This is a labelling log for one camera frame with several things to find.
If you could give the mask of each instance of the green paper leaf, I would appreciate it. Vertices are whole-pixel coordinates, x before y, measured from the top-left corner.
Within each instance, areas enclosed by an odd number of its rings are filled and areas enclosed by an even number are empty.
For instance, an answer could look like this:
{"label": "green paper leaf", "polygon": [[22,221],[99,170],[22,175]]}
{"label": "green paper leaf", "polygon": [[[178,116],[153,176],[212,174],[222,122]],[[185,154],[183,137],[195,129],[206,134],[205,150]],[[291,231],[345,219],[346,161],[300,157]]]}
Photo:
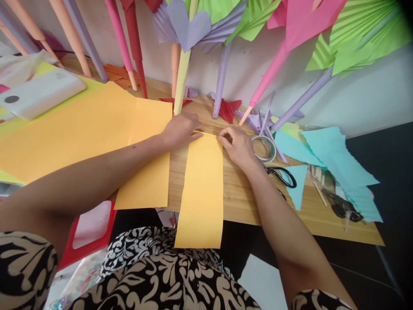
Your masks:
{"label": "green paper leaf", "polygon": [[237,28],[225,41],[225,45],[236,35],[247,41],[254,40],[280,2],[281,0],[249,0]]}
{"label": "green paper leaf", "polygon": [[241,0],[199,0],[198,12],[208,12],[211,24],[215,24],[228,16]]}

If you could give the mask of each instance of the orange paper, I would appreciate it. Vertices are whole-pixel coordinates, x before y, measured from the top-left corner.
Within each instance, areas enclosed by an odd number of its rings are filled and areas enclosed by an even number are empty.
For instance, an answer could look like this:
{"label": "orange paper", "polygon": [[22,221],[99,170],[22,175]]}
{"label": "orange paper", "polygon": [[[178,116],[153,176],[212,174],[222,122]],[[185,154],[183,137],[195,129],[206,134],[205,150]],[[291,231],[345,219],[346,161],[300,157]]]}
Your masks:
{"label": "orange paper", "polygon": [[223,221],[222,146],[204,133],[189,145],[175,248],[220,248]]}
{"label": "orange paper", "polygon": [[[172,118],[172,104],[136,98],[135,120],[129,144],[161,133]],[[168,206],[170,153],[144,166],[117,194],[115,210]]]}
{"label": "orange paper", "polygon": [[136,98],[108,82],[0,138],[0,170],[23,183],[128,145]]}

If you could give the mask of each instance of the red paper cutout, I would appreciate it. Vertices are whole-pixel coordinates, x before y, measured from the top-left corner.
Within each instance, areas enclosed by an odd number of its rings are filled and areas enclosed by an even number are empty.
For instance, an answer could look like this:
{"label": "red paper cutout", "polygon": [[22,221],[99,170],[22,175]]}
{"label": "red paper cutout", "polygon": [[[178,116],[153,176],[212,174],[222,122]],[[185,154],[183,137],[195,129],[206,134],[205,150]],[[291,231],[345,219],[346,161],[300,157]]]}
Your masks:
{"label": "red paper cutout", "polygon": [[219,116],[221,116],[227,123],[234,123],[235,110],[241,106],[241,100],[226,102],[224,98],[221,99],[221,107],[219,108]]}

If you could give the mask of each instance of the right hand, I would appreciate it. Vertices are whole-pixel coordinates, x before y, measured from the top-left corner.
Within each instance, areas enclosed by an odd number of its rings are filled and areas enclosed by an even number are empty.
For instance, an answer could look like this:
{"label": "right hand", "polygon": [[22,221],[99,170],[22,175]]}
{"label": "right hand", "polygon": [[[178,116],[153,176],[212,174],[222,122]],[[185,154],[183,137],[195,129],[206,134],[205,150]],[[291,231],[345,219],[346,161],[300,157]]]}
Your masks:
{"label": "right hand", "polygon": [[251,137],[240,127],[229,126],[223,129],[218,134],[218,141],[242,170],[257,163]]}

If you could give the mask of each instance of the light blue paper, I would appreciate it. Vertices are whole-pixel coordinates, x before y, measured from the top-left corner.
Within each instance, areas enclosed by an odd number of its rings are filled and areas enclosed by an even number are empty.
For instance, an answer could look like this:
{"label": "light blue paper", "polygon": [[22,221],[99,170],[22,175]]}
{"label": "light blue paper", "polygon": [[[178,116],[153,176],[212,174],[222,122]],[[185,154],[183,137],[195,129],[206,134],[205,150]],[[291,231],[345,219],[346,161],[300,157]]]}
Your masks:
{"label": "light blue paper", "polygon": [[347,190],[345,194],[366,222],[383,223],[379,210],[373,201],[372,193],[367,186]]}
{"label": "light blue paper", "polygon": [[275,134],[275,143],[283,153],[293,159],[320,167],[326,167],[312,152],[311,149],[289,134],[279,130]]}
{"label": "light blue paper", "polygon": [[301,134],[313,153],[327,166],[346,192],[352,188],[379,183],[348,152],[345,136],[341,134],[340,128],[329,127],[303,131]]}
{"label": "light blue paper", "polygon": [[[305,177],[307,175],[307,165],[301,165],[301,166],[292,166],[292,167],[284,167],[287,169],[291,174],[294,176],[294,179],[296,179],[297,182],[297,187],[296,188],[289,188],[286,186],[288,194],[290,195],[294,207],[298,212],[301,211],[301,203],[302,203],[302,192],[304,191],[304,181]],[[279,170],[281,172],[281,175],[285,180],[288,179],[288,176],[285,172],[282,170]]]}

